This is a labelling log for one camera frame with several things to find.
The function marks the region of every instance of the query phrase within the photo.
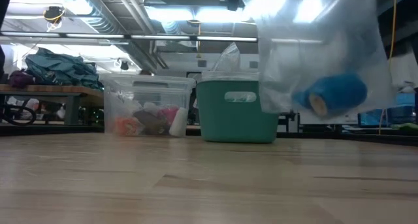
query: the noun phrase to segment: plastic bag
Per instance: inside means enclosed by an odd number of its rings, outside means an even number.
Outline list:
[[[241,69],[240,50],[233,42],[216,61],[211,71],[203,71],[201,81],[210,80],[251,80],[258,81],[258,72],[246,72]]]
[[[212,71],[239,71],[241,65],[240,55],[240,50],[233,42],[222,52],[221,57],[216,61]]]
[[[394,103],[376,0],[243,2],[258,28],[264,112],[332,118]]]
[[[392,57],[392,85],[402,93],[415,93],[418,86],[418,65],[410,44],[405,47],[398,47],[397,50],[404,49],[404,53]]]

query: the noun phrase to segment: blue tape roll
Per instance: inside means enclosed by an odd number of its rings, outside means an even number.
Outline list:
[[[367,98],[367,86],[358,74],[344,73],[319,79],[306,91],[293,95],[293,100],[318,116],[343,114]]]

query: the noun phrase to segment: wooden floor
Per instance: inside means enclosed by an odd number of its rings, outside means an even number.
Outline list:
[[[418,148],[0,138],[0,223],[418,223]]]

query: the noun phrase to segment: purple bag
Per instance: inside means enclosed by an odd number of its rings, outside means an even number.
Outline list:
[[[8,84],[14,88],[24,88],[35,84],[35,77],[23,71],[14,71],[9,78]]]

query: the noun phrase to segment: bin handle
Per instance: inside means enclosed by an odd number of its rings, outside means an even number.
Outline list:
[[[257,94],[251,91],[229,91],[224,95],[228,103],[253,103],[257,100]]]

